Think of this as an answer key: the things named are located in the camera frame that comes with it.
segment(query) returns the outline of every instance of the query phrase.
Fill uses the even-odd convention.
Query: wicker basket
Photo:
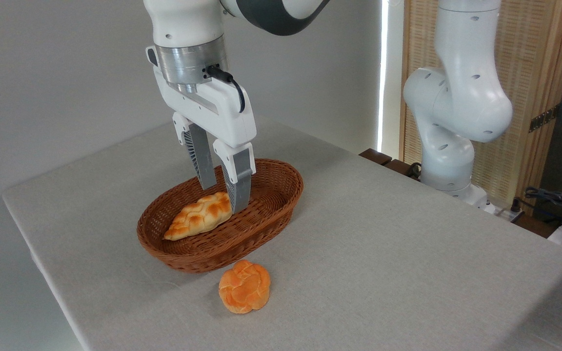
[[[236,262],[279,234],[290,222],[303,192],[299,172],[285,162],[256,159],[248,207],[211,232],[177,241],[163,240],[173,218],[187,204],[218,191],[226,191],[221,167],[217,184],[203,190],[192,178],[151,202],[138,221],[138,240],[154,257],[173,269],[188,273],[212,271]]]

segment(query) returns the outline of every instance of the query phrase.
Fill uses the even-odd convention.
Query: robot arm
[[[404,85],[422,142],[421,181],[485,208],[486,193],[470,183],[474,147],[508,128],[513,107],[494,60],[500,0],[440,0],[435,51],[443,68],[425,67]]]
[[[221,158],[234,213],[245,209],[256,172],[256,126],[248,94],[228,73],[223,8],[272,34],[305,29],[328,0],[144,0],[155,46],[147,48],[163,99],[204,189],[216,183],[207,134]]]
[[[329,0],[221,0],[230,14],[277,36],[305,29]]]

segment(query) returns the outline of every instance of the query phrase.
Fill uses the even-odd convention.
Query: table
[[[562,247],[267,118],[256,157],[296,167],[292,221],[246,258],[272,277],[232,315],[224,269],[174,271],[136,223],[194,177],[166,125],[8,189],[4,201],[87,350],[562,349]]]

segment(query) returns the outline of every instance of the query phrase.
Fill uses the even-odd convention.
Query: orange bun
[[[222,275],[218,293],[232,313],[249,313],[261,309],[270,294],[270,275],[259,264],[239,260]]]

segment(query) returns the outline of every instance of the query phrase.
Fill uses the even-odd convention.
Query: braided bread roll
[[[227,193],[201,197],[195,204],[186,205],[172,220],[164,234],[165,240],[179,240],[218,227],[232,215]]]
[[[232,313],[261,309],[270,295],[270,274],[259,264],[239,260],[222,275],[218,293]]]

